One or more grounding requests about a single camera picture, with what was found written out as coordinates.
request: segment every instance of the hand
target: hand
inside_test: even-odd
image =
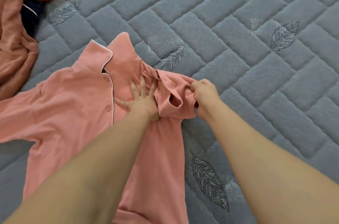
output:
[[[206,119],[213,106],[221,102],[217,88],[207,79],[194,81],[191,84],[191,91],[194,92],[199,104],[198,116],[202,119]]]
[[[115,101],[117,102],[117,104],[125,108],[128,108],[130,111],[139,110],[142,113],[146,113],[149,120],[151,121],[158,120],[159,111],[158,111],[157,103],[155,102],[155,99],[154,99],[154,92],[158,86],[158,81],[156,79],[153,80],[152,86],[150,88],[150,92],[148,95],[147,95],[147,90],[146,90],[145,78],[142,75],[140,75],[140,94],[133,80],[130,80],[129,84],[132,90],[134,101],[125,102],[125,101],[122,101],[116,98]]]

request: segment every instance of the white piping trim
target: white piping trim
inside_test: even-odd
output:
[[[32,10],[31,8],[29,8],[27,5],[24,5],[24,4],[23,4],[23,6],[26,7],[27,9],[29,9],[31,12],[33,12],[33,13],[35,14],[35,16],[38,16],[38,15],[35,13],[35,11],[33,11],[33,10]]]
[[[104,47],[105,49],[107,49],[105,46],[102,46],[101,44],[99,44],[99,43],[97,43],[97,42],[95,42],[96,44],[98,44],[98,45],[100,45],[101,47]],[[110,77],[110,75],[108,75],[107,73],[102,73],[102,70],[104,69],[104,67],[105,67],[105,65],[112,59],[112,57],[113,57],[113,52],[111,51],[111,50],[109,50],[109,49],[107,49],[108,51],[110,51],[111,52],[111,56],[110,56],[110,58],[104,63],[104,65],[101,67],[101,74],[105,74],[105,75],[107,75],[108,76],[108,78],[110,79],[110,81],[111,81],[111,85],[112,85],[112,92],[111,92],[111,97],[112,97],[112,125],[113,125],[113,114],[114,114],[114,102],[113,102],[113,81],[112,81],[112,79],[111,79],[111,77]]]

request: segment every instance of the dark blue garment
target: dark blue garment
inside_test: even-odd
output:
[[[39,19],[43,13],[45,1],[23,0],[21,21],[29,36],[34,37]]]

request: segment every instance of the brown towel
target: brown towel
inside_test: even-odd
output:
[[[22,1],[0,0],[0,101],[26,82],[38,55],[37,42],[21,22]]]

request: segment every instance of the shirt sleeve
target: shirt sleeve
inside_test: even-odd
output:
[[[159,76],[155,99],[158,103],[160,117],[191,119],[196,116],[194,111],[195,98],[190,90],[194,79],[177,73],[157,70]]]
[[[0,143],[24,139],[35,141],[32,134],[35,124],[34,102],[41,97],[43,82],[35,88],[0,101]]]

